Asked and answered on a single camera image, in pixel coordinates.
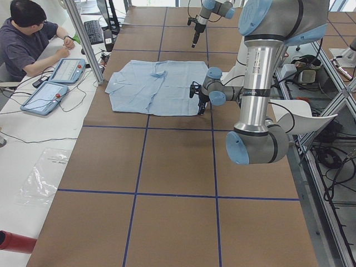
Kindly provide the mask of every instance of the person's hand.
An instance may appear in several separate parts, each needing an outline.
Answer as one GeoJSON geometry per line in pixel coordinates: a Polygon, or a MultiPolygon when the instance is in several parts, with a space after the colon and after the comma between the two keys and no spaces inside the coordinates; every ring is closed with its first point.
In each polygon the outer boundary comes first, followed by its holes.
{"type": "Polygon", "coordinates": [[[69,56],[68,48],[63,46],[62,48],[58,49],[56,52],[56,56],[58,57],[58,60],[64,57],[68,57],[69,56]]]}
{"type": "Polygon", "coordinates": [[[63,41],[64,41],[63,45],[65,47],[67,47],[68,49],[74,48],[74,46],[75,46],[74,41],[71,38],[69,38],[68,36],[63,41]]]}

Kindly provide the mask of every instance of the person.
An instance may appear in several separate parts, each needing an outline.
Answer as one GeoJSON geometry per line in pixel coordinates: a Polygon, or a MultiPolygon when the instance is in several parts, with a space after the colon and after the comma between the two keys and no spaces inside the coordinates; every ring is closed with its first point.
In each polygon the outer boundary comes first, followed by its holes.
{"type": "Polygon", "coordinates": [[[68,32],[55,23],[47,22],[42,7],[30,0],[13,0],[11,17],[0,28],[0,53],[14,81],[42,73],[46,68],[68,57],[75,44],[68,32]],[[39,56],[55,35],[63,39],[63,47],[47,58],[39,56]]]}

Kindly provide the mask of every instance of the red cylinder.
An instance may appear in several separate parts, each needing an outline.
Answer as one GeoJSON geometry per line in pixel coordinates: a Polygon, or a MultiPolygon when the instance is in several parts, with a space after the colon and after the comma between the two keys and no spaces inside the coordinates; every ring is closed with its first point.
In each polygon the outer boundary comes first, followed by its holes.
{"type": "Polygon", "coordinates": [[[0,250],[30,254],[37,239],[0,231],[0,250]]]}

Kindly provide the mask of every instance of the person's arm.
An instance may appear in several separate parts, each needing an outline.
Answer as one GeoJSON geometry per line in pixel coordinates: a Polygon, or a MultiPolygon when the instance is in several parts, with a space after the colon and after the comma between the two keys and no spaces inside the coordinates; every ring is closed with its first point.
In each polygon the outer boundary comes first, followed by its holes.
{"type": "Polygon", "coordinates": [[[63,45],[69,49],[74,48],[74,41],[68,36],[68,32],[61,26],[58,26],[56,35],[64,41],[63,45]]]}
{"type": "Polygon", "coordinates": [[[35,63],[26,65],[23,70],[26,71],[26,74],[30,77],[36,76],[44,71],[46,68],[52,66],[58,62],[61,58],[68,57],[69,50],[66,47],[60,48],[57,52],[50,57],[44,58],[42,60],[37,60],[35,63]]]}

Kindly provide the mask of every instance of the tablet device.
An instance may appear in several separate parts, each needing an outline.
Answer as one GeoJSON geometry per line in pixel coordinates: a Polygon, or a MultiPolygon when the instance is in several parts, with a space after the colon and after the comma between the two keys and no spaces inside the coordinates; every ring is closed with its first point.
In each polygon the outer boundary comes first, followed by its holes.
{"type": "Polygon", "coordinates": [[[76,83],[85,69],[83,58],[62,58],[50,78],[50,82],[72,85],[76,83]]]}
{"type": "Polygon", "coordinates": [[[20,109],[39,115],[49,114],[67,94],[68,86],[54,82],[44,82],[21,105],[20,109]]]}

